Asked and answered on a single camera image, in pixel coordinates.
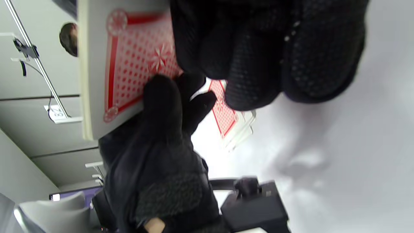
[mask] gloved hand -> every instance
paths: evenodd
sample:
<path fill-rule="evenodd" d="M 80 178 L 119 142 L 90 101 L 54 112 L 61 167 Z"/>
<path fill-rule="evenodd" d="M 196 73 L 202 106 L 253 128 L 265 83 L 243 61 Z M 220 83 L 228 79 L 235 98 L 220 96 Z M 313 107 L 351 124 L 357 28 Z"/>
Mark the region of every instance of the gloved hand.
<path fill-rule="evenodd" d="M 368 0 L 171 0 L 184 71 L 227 80 L 226 103 L 247 111 L 279 93 L 319 103 L 352 82 Z"/>
<path fill-rule="evenodd" d="M 208 167 L 190 137 L 213 108 L 214 93 L 191 96 L 205 83 L 157 75 L 144 87 L 144 110 L 99 140 L 107 167 L 104 191 L 121 232 L 158 217 L 164 232 L 221 227 Z"/>

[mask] metal rail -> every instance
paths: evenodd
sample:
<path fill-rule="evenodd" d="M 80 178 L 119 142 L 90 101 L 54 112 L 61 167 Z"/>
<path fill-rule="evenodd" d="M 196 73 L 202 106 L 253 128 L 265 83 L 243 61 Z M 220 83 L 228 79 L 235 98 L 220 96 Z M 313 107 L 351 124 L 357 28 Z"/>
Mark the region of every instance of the metal rail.
<path fill-rule="evenodd" d="M 31 43 L 29 36 L 26 33 L 26 30 L 23 27 L 22 22 L 20 21 L 20 18 L 16 12 L 16 9 L 14 8 L 12 1 L 11 0 L 5 0 L 7 7 L 9 8 L 10 13 L 12 14 L 12 17 L 17 25 L 17 28 L 20 31 L 20 34 L 22 34 L 24 42 L 26 43 L 27 46 L 33 48 L 33 44 Z M 65 116 L 66 119 L 69 119 L 70 117 L 67 115 L 67 112 L 62 104 L 62 102 L 60 101 L 59 95 L 56 93 L 55 88 L 53 87 L 53 84 L 48 76 L 48 74 L 46 73 L 45 68 L 43 67 L 42 62 L 40 61 L 39 58 L 34 58 L 34 61 L 37 64 L 37 67 L 39 68 L 43 78 L 45 79 L 50 91 L 52 92 L 53 97 L 55 98 L 59 108 L 62 110 L 63 115 Z"/>

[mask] card deck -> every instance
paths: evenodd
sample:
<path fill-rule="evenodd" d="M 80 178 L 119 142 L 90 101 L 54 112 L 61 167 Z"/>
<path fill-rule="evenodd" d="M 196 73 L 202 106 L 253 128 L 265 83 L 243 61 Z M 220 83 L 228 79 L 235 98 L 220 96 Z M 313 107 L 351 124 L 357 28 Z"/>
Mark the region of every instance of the card deck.
<path fill-rule="evenodd" d="M 240 142 L 253 133 L 251 124 L 256 119 L 255 112 L 238 112 L 231 109 L 224 100 L 226 83 L 212 80 L 209 90 L 217 97 L 213 114 L 220 131 L 224 147 L 233 150 Z"/>

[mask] red card back pattern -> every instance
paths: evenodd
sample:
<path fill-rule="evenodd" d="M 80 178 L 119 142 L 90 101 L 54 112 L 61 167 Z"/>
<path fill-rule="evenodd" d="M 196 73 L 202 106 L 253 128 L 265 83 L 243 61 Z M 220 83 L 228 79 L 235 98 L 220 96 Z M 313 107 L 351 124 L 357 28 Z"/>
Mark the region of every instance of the red card back pattern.
<path fill-rule="evenodd" d="M 225 138 L 238 121 L 236 112 L 227 106 L 224 101 L 224 86 L 219 80 L 212 80 L 209 90 L 213 91 L 217 97 L 213 107 L 213 114 L 219 128 L 220 135 Z"/>
<path fill-rule="evenodd" d="M 155 74 L 175 77 L 176 62 L 170 14 L 143 15 L 114 10 L 107 19 L 104 121 L 142 99 L 143 88 Z"/>

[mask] playing card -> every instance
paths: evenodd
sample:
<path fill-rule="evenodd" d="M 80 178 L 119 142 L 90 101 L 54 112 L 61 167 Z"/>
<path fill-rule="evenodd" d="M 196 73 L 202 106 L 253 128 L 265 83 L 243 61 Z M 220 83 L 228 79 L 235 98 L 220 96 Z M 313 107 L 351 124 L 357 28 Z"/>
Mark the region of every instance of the playing card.
<path fill-rule="evenodd" d="M 244 142 L 250 135 L 253 134 L 253 128 L 247 125 L 243 131 L 236 135 L 226 146 L 228 151 L 234 150 L 238 145 Z"/>
<path fill-rule="evenodd" d="M 97 140 L 142 111 L 144 85 L 177 66 L 168 1 L 78 1 L 84 138 Z"/>
<path fill-rule="evenodd" d="M 176 62 L 170 14 L 142 14 L 114 10 L 108 15 L 104 121 L 142 98 L 155 74 L 175 77 Z"/>
<path fill-rule="evenodd" d="M 224 100 L 225 82 L 212 80 L 209 90 L 213 91 L 217 97 L 216 104 L 213 107 L 213 114 L 216 120 L 224 146 L 227 148 L 230 144 L 234 148 L 239 141 L 240 133 L 246 131 L 253 122 L 253 115 L 250 112 L 238 112 L 231 109 Z"/>

